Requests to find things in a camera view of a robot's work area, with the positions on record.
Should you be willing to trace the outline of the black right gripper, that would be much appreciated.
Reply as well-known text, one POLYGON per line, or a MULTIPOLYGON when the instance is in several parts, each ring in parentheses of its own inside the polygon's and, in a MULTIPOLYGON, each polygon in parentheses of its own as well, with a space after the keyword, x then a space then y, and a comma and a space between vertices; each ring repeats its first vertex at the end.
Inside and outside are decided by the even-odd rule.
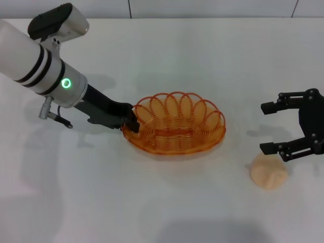
POLYGON ((261 104, 265 115, 299 110, 299 124, 305 137, 280 143, 261 143, 264 155, 279 154, 284 162, 323 152, 323 96, 318 89, 279 93, 276 102, 261 104))

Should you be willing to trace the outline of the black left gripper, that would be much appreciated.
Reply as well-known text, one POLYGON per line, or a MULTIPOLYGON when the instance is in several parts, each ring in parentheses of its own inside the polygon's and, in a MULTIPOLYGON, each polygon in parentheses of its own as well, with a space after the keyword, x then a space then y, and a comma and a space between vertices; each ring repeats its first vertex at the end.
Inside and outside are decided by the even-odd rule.
POLYGON ((140 124, 131 104, 113 101, 91 85, 87 86, 85 95, 75 108, 89 116, 89 123, 110 129, 125 126, 134 133, 139 132, 140 124))

